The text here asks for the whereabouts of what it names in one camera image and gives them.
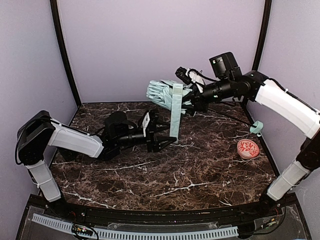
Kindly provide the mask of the mint and black folding umbrella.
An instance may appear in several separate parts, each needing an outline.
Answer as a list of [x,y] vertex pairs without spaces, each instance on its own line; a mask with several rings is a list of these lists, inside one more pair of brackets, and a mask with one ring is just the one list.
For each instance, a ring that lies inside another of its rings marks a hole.
[[183,97],[191,93],[190,86],[173,80],[152,80],[147,87],[146,97],[153,103],[170,110],[170,137],[179,137],[181,116],[192,104]]

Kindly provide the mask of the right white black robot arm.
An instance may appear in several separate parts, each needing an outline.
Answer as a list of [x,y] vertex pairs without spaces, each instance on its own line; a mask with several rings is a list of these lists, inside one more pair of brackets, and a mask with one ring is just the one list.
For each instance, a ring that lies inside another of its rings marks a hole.
[[262,201],[276,202],[320,167],[320,112],[259,71],[242,74],[232,52],[214,56],[209,62],[218,78],[210,84],[205,84],[206,77],[194,68],[179,67],[175,72],[186,85],[192,85],[192,91],[183,97],[191,102],[189,110],[206,113],[210,103],[244,98],[278,113],[306,136],[295,160],[261,196]]

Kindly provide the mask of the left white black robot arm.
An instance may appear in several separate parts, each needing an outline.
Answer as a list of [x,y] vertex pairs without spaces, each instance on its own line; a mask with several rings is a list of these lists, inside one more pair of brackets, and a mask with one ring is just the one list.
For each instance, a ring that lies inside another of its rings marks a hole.
[[123,111],[111,113],[104,126],[95,133],[88,133],[62,124],[41,110],[17,132],[14,159],[24,165],[44,198],[52,203],[63,194],[45,163],[44,152],[48,146],[57,147],[90,158],[111,160],[122,149],[146,145],[147,151],[158,153],[177,141],[174,136],[157,136],[170,128],[170,123],[159,119],[157,109],[147,110],[138,123],[128,120]]

